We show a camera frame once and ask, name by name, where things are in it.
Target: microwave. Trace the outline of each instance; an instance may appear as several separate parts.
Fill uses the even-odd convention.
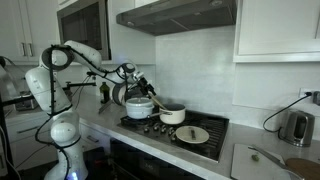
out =
[[[77,41],[111,60],[108,0],[78,0],[59,10],[57,17],[61,43]]]

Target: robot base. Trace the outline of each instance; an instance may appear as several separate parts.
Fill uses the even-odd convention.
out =
[[[64,149],[69,159],[68,180],[85,180],[88,170],[83,160],[83,152],[80,142],[72,147]],[[59,163],[54,166],[45,176],[45,180],[63,180],[66,175],[67,161],[62,152],[58,150]]]

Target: oven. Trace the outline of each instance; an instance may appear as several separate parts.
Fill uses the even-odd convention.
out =
[[[113,168],[118,180],[200,180],[177,166],[112,139]]]
[[[108,31],[108,0],[78,0],[57,12],[61,43],[68,40],[98,50],[111,60]]]

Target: wooden cutting board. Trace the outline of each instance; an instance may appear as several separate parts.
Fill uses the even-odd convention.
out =
[[[301,174],[306,180],[320,179],[320,164],[300,158],[286,160],[286,165]]]
[[[250,148],[251,146],[244,144],[234,145],[231,178],[238,180],[275,179],[275,175],[279,174],[281,168],[260,153],[258,154],[259,161],[254,161],[251,156],[255,155],[257,151]],[[268,153],[278,158],[284,164],[280,155],[269,151]],[[286,179],[289,180],[290,177],[281,177],[281,180]]]

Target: electric kettle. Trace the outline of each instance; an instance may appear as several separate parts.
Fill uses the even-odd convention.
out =
[[[312,114],[289,110],[284,128],[280,132],[284,141],[289,144],[309,147],[311,145],[315,117]]]

